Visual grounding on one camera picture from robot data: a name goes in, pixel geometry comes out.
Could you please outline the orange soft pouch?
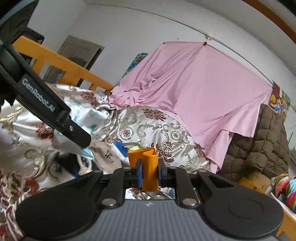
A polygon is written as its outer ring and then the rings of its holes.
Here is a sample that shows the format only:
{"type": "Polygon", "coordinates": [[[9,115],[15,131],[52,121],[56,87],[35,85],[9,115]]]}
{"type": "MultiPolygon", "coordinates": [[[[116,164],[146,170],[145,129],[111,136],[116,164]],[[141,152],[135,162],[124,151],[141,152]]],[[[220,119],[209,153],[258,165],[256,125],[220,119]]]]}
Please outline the orange soft pouch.
{"type": "Polygon", "coordinates": [[[142,160],[142,190],[154,192],[159,188],[158,154],[155,148],[143,148],[128,152],[130,167],[134,168],[138,159],[142,160]]]}

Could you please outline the white light-blue cloth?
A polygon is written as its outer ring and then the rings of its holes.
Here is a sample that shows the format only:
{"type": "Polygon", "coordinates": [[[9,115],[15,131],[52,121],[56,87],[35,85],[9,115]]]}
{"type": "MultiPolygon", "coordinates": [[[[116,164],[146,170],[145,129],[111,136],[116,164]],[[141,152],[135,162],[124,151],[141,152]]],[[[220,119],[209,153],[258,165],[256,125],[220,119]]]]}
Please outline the white light-blue cloth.
{"type": "MultiPolygon", "coordinates": [[[[112,131],[114,108],[110,105],[101,104],[95,108],[85,108],[79,104],[71,104],[70,108],[72,120],[91,136],[92,142],[104,140],[112,131]]],[[[51,148],[64,153],[78,154],[90,160],[94,159],[90,146],[79,147],[58,131],[54,131],[51,148]]]]}

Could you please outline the beige drawstring bag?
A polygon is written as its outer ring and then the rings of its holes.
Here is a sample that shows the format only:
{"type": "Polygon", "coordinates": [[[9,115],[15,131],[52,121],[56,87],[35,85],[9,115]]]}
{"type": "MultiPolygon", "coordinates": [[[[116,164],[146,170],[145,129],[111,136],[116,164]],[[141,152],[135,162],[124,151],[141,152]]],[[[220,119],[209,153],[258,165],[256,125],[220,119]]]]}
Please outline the beige drawstring bag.
{"type": "Polygon", "coordinates": [[[88,149],[94,156],[92,160],[80,155],[76,156],[80,167],[79,176],[97,169],[104,174],[112,174],[116,169],[129,166],[128,157],[124,157],[115,144],[93,138],[88,149]]]}

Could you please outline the grey box with cartoon drawing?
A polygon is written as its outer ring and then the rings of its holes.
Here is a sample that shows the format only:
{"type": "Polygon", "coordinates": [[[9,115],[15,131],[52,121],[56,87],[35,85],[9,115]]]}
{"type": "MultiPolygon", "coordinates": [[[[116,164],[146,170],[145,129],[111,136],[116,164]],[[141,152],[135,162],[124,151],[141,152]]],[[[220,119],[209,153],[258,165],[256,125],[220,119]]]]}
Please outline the grey box with cartoon drawing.
{"type": "Polygon", "coordinates": [[[123,142],[113,142],[113,144],[117,147],[117,149],[123,154],[124,157],[128,156],[128,149],[131,149],[133,147],[139,147],[138,143],[132,142],[132,143],[123,143],[123,142]]]}

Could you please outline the floral satin bed cover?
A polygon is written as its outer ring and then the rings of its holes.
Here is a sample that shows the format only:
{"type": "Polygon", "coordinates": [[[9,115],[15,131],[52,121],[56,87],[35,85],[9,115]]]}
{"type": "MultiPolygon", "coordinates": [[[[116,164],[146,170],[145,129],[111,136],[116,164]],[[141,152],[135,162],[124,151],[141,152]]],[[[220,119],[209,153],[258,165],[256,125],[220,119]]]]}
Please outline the floral satin bed cover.
{"type": "MultiPolygon", "coordinates": [[[[67,85],[51,85],[51,89],[69,107],[109,105],[102,93],[67,85]]],[[[112,123],[113,129],[103,142],[135,142],[140,148],[155,148],[167,166],[181,167],[189,173],[210,167],[203,149],[187,130],[156,108],[114,108],[112,123]]],[[[23,238],[15,211],[24,199],[79,176],[77,154],[53,150],[53,138],[54,130],[20,103],[2,106],[1,240],[23,238]]]]}

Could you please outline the pink hanging sheet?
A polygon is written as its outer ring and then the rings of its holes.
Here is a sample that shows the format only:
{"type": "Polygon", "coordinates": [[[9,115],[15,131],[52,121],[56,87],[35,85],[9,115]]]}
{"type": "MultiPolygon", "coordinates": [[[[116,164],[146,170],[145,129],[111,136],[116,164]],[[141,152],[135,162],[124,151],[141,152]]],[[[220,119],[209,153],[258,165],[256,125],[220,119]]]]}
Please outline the pink hanging sheet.
{"type": "Polygon", "coordinates": [[[109,102],[154,107],[178,120],[217,172],[234,134],[254,136],[271,92],[257,74],[214,47],[165,42],[122,78],[109,102]]]}

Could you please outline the brown quilted jacket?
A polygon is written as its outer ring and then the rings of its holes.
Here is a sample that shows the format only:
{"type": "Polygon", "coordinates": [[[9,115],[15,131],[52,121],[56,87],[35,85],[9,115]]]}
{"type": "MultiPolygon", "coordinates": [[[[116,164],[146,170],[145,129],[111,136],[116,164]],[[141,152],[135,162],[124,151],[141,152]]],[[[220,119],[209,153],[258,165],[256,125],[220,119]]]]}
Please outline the brown quilted jacket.
{"type": "Polygon", "coordinates": [[[234,182],[254,171],[273,178],[287,173],[289,162],[284,118],[262,104],[254,137],[234,134],[217,174],[234,182]]]}

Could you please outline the colourful striped fabric pile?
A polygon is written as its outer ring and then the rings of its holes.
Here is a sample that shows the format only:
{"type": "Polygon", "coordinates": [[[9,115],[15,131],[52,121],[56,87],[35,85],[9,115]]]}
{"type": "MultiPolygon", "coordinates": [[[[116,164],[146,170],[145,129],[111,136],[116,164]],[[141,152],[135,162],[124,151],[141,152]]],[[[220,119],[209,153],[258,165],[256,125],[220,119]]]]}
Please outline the colourful striped fabric pile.
{"type": "Polygon", "coordinates": [[[275,196],[289,209],[295,212],[295,176],[283,173],[272,178],[275,184],[275,196]]]}

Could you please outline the orange wooden left bed rail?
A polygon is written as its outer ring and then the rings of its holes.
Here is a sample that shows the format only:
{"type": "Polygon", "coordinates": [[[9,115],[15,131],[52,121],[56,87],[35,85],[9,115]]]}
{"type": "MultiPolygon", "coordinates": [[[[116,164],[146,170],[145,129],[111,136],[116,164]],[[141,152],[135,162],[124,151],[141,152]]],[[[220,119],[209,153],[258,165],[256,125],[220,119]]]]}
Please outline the orange wooden left bed rail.
{"type": "Polygon", "coordinates": [[[19,37],[19,39],[14,42],[13,47],[19,53],[35,59],[32,68],[37,74],[40,74],[45,64],[64,71],[58,81],[59,84],[74,86],[78,84],[80,79],[83,79],[91,83],[89,87],[91,91],[95,91],[97,87],[100,87],[106,92],[110,92],[114,88],[114,85],[101,77],[25,36],[19,37]]]}

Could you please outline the orange wooden bed rail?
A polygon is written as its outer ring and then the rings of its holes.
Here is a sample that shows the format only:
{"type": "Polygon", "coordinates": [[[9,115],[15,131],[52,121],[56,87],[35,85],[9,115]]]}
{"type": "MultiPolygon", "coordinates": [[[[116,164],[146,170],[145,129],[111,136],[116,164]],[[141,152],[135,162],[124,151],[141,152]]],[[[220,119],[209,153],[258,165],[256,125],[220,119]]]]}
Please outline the orange wooden bed rail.
{"type": "MultiPolygon", "coordinates": [[[[238,181],[238,184],[266,194],[262,189],[256,186],[251,180],[243,177],[238,181]]],[[[278,230],[276,237],[279,240],[295,240],[295,219],[282,207],[283,209],[283,221],[278,230]]]]}
{"type": "Polygon", "coordinates": [[[35,59],[32,68],[37,74],[40,74],[45,64],[64,71],[58,81],[59,84],[74,86],[78,84],[80,79],[83,79],[91,83],[89,87],[91,91],[95,91],[97,87],[100,87],[106,92],[110,92],[114,88],[114,85],[101,77],[25,36],[19,37],[19,39],[14,42],[13,47],[19,53],[35,59]]]}

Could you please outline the grey wall panel door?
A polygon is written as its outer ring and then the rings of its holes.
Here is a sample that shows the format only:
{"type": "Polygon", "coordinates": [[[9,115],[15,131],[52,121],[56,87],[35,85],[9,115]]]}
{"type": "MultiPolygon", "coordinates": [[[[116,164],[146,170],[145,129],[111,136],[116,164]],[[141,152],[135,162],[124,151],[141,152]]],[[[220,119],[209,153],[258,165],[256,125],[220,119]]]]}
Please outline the grey wall panel door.
{"type": "MultiPolygon", "coordinates": [[[[69,35],[58,50],[58,53],[81,67],[90,70],[103,50],[104,47],[101,45],[69,35]]],[[[58,83],[63,74],[63,70],[50,66],[43,80],[48,83],[58,83]]]]}

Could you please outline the colourful wall poster left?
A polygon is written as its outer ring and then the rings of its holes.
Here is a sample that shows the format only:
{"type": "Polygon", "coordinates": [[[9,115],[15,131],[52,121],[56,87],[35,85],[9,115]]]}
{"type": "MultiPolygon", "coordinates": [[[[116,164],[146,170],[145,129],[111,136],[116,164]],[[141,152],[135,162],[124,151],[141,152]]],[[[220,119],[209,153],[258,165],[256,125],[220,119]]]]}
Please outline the colourful wall poster left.
{"type": "Polygon", "coordinates": [[[124,78],[130,71],[132,71],[133,68],[135,68],[135,66],[137,66],[137,64],[140,63],[147,55],[148,53],[144,52],[137,54],[130,66],[127,68],[126,72],[123,74],[122,78],[124,78]]]}

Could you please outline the colourful wall poster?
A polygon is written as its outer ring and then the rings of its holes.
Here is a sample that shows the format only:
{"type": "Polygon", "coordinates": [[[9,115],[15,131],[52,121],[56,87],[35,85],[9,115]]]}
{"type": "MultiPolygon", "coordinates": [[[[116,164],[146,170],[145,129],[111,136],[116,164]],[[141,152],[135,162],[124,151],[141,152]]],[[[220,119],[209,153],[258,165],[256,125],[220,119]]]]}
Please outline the colourful wall poster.
{"type": "Polygon", "coordinates": [[[132,71],[133,68],[135,68],[135,66],[137,66],[137,64],[140,63],[147,55],[148,53],[144,52],[137,54],[130,66],[127,68],[126,72],[123,74],[122,78],[124,78],[130,71],[132,71]]]}
{"type": "Polygon", "coordinates": [[[287,114],[290,109],[290,98],[275,82],[268,105],[274,112],[281,115],[287,114]]]}

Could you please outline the orange wooden right bed rail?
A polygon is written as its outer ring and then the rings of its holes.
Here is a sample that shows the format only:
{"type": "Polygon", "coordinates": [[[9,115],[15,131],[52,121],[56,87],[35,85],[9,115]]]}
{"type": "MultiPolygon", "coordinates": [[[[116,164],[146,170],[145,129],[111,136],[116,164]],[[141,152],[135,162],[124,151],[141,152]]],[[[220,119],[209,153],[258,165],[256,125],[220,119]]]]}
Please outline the orange wooden right bed rail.
{"type": "MultiPolygon", "coordinates": [[[[251,180],[243,177],[238,181],[238,184],[266,194],[262,189],[256,186],[251,180]]],[[[295,219],[282,207],[283,209],[283,221],[278,230],[276,237],[279,240],[295,240],[295,219]]]]}

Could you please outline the colourful wall poster right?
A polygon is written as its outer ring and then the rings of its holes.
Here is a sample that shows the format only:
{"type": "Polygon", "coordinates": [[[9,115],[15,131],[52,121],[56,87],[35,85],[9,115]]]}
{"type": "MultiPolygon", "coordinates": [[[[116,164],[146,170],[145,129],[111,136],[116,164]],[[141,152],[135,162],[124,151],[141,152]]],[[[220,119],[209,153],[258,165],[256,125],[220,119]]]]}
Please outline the colourful wall poster right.
{"type": "Polygon", "coordinates": [[[290,109],[290,98],[275,82],[268,105],[274,112],[281,115],[287,114],[290,109]]]}

